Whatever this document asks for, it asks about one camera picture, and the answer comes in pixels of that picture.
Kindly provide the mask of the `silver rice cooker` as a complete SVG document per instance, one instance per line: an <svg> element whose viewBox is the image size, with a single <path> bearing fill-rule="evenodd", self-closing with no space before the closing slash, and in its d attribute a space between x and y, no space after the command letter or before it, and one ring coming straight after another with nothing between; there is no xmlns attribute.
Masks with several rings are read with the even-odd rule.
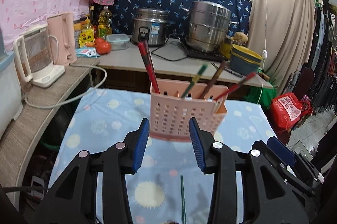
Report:
<svg viewBox="0 0 337 224"><path fill-rule="evenodd" d="M148 46L159 47L166 41L169 27L169 12L154 8L139 8L134 18L134 31L131 42L138 43L138 33L141 27L149 29Z"/></svg>

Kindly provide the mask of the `clear plastic food container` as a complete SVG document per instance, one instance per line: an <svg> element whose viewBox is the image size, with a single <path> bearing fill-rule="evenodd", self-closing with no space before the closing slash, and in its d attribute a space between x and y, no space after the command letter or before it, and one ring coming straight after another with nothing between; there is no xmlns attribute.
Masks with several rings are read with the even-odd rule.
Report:
<svg viewBox="0 0 337 224"><path fill-rule="evenodd" d="M110 44L112 51L119 51L128 49L130 38L124 33L117 33L107 35L106 42Z"/></svg>

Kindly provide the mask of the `stacked yellow blue bowls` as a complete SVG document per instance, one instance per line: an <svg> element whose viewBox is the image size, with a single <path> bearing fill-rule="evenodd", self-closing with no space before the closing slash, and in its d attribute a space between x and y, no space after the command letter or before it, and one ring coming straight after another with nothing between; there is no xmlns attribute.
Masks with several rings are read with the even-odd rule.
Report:
<svg viewBox="0 0 337 224"><path fill-rule="evenodd" d="M230 55L230 69L243 76L257 72L263 60L256 52L236 44L233 45Z"/></svg>

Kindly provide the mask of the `green chopstick gold band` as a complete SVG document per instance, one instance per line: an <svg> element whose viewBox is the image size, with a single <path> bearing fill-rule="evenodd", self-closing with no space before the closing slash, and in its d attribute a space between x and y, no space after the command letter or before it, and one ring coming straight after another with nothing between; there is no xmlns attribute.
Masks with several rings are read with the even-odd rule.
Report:
<svg viewBox="0 0 337 224"><path fill-rule="evenodd" d="M204 74L205 70L207 70L208 65L207 64L203 64L200 69L198 70L197 74L192 78L192 80L190 81L188 87L184 90L184 92L181 95L181 98L185 98L188 93L192 90L193 86L199 81L199 79L201 78L201 76Z"/></svg>

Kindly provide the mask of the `pink electric kettle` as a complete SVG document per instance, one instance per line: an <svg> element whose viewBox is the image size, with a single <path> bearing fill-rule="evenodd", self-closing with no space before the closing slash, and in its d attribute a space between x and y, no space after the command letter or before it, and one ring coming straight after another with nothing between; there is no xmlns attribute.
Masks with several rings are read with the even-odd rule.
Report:
<svg viewBox="0 0 337 224"><path fill-rule="evenodd" d="M49 35L58 40L57 65L69 66L77 60L72 12L63 12L47 18Z"/></svg>

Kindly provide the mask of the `green plastic bag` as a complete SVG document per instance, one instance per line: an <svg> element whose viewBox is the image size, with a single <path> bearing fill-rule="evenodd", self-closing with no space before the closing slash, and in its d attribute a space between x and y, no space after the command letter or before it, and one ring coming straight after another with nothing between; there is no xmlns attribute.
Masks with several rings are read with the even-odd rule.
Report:
<svg viewBox="0 0 337 224"><path fill-rule="evenodd" d="M277 96L277 90L265 87L251 87L244 100L250 103L259 104L263 109L269 109L272 100Z"/></svg>

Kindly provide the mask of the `pink perforated utensil holder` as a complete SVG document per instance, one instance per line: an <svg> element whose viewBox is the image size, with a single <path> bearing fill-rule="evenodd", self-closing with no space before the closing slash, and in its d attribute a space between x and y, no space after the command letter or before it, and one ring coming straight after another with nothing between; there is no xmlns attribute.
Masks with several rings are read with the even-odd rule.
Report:
<svg viewBox="0 0 337 224"><path fill-rule="evenodd" d="M214 85L206 96L198 96L207 87L195 84L189 94L181 98L189 82L159 79L160 93L150 88L150 136L167 141L189 142L189 120L195 118L199 128L214 134L222 123L227 108L226 96L214 99L228 90L227 86Z"/></svg>

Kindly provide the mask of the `red chopstick dark band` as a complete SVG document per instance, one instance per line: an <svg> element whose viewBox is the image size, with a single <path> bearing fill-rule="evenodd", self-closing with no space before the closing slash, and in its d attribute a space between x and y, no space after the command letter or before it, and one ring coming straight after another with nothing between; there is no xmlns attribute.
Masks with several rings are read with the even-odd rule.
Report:
<svg viewBox="0 0 337 224"><path fill-rule="evenodd" d="M142 60L143 60L143 63L144 63L144 67L145 67L145 69L146 69L146 71L147 71L147 73L148 73L148 70L147 70L146 53L145 53L145 49L144 49L143 42L144 42L144 41L140 41L140 42L138 43L138 49L139 49L140 55L141 55L141 57L142 57Z"/></svg>

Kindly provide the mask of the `red tomato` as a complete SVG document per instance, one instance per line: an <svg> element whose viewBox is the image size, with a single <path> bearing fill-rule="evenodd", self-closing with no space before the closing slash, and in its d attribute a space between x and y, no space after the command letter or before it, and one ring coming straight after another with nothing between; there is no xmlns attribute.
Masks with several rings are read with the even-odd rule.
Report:
<svg viewBox="0 0 337 224"><path fill-rule="evenodd" d="M96 52L99 55L105 55L111 52L111 44L105 41L105 39L98 37L95 39L94 43Z"/></svg>

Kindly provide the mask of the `brown chopstick gold band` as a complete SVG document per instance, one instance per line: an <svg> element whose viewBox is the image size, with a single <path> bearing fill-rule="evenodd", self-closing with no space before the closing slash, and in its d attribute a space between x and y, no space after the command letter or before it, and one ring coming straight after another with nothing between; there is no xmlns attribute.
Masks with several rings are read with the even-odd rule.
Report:
<svg viewBox="0 0 337 224"><path fill-rule="evenodd" d="M222 73L222 71L224 70L225 67L226 67L226 61L224 60L222 63L220 63L220 65L219 65L218 69L216 70L215 74L213 75L211 80L208 82L207 86L204 88L202 93L198 96L198 99L203 99L207 95L207 93L209 92L211 87L217 82L217 79L219 78L219 76L221 75L221 73Z"/></svg>

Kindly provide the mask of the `beige hanging curtain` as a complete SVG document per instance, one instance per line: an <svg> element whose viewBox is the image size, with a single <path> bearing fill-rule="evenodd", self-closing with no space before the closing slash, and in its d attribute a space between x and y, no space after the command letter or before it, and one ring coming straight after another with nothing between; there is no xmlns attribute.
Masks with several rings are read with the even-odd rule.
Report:
<svg viewBox="0 0 337 224"><path fill-rule="evenodd" d="M267 52L264 72L280 93L289 75L308 61L315 0L249 0L249 49Z"/></svg>

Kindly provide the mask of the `white plastic storage bin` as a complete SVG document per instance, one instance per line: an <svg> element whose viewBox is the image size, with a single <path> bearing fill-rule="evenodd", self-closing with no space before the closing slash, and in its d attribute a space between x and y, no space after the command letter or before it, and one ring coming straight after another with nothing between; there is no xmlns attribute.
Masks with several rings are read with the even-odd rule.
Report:
<svg viewBox="0 0 337 224"><path fill-rule="evenodd" d="M2 32L0 70L0 134L2 137L8 125L19 117L23 109L21 86L15 69L15 53L6 51Z"/></svg>

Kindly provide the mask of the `blue floral cloth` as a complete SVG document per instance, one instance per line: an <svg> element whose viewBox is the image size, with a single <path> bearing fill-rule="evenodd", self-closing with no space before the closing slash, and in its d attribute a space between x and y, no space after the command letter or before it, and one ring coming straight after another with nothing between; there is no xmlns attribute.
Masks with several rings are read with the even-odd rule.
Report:
<svg viewBox="0 0 337 224"><path fill-rule="evenodd" d="M229 36L236 32L248 34L251 3L247 0L116 0L112 8L112 32L132 34L134 18L139 8L154 8L168 12L168 32L176 36L184 36L189 28L188 13L195 1L214 2L231 11Z"/></svg>

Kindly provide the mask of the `stainless steel steamer pot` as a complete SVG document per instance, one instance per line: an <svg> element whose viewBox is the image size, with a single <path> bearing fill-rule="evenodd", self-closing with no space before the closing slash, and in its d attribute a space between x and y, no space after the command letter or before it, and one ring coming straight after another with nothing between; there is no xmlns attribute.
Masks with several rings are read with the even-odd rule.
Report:
<svg viewBox="0 0 337 224"><path fill-rule="evenodd" d="M189 31L186 43L200 52L215 52L225 41L229 27L237 25L231 17L232 12L221 4L194 1L188 9Z"/></svg>

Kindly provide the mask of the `white glass electric kettle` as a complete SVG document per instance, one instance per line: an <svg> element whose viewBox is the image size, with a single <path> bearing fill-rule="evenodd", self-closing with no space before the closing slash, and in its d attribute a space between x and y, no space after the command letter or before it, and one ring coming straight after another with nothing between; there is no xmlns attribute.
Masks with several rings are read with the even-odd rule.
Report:
<svg viewBox="0 0 337 224"><path fill-rule="evenodd" d="M15 39L13 49L20 78L26 83L48 88L65 73L63 65L55 64L59 44L47 23L27 29Z"/></svg>

